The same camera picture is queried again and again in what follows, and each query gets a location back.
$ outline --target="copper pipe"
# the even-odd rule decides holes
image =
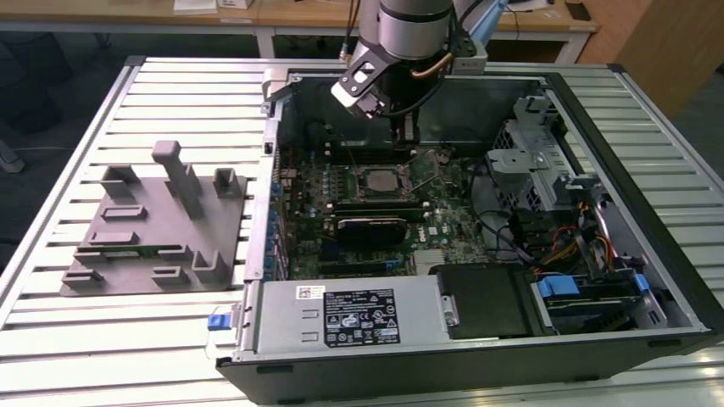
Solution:
[[[415,79],[426,79],[430,78],[434,74],[436,74],[448,63],[452,61],[452,54],[447,53],[444,57],[440,58],[438,62],[435,62],[435,65],[432,65],[430,68],[427,68],[423,72],[419,70],[411,71],[412,77]]]

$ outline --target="blue latch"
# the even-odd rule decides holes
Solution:
[[[544,298],[555,295],[579,295],[579,285],[571,276],[551,276],[539,281],[539,291]]]
[[[214,331],[230,331],[231,330],[231,313],[208,315],[207,328]]]
[[[648,290],[651,290],[651,286],[648,285],[648,280],[646,279],[643,274],[636,274],[634,276],[634,280],[636,281],[636,286],[639,287],[639,291],[646,293]]]

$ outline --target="slotted metal platform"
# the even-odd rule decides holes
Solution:
[[[106,166],[152,164],[158,140],[178,140],[200,176],[220,164],[251,178],[236,259],[243,271],[254,181],[266,130],[267,68],[340,67],[331,61],[147,59],[126,67],[0,279],[3,406],[252,405],[214,369],[206,317],[243,291],[63,298],[66,268],[103,197]],[[724,184],[626,74],[606,66],[491,64],[490,71],[559,71],[699,273],[724,300]],[[571,138],[575,154],[592,171]],[[214,334],[222,349],[232,332]],[[724,404],[724,348],[670,357],[610,380],[347,401],[334,405]]]

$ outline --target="motherboard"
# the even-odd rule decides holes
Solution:
[[[344,148],[338,154],[346,164],[287,154],[288,279],[416,276],[434,265],[490,261],[470,203],[471,159],[444,147],[419,148],[400,164],[366,164]]]

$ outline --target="power supply label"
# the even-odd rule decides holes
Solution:
[[[326,293],[326,345],[390,345],[399,343],[395,291]]]

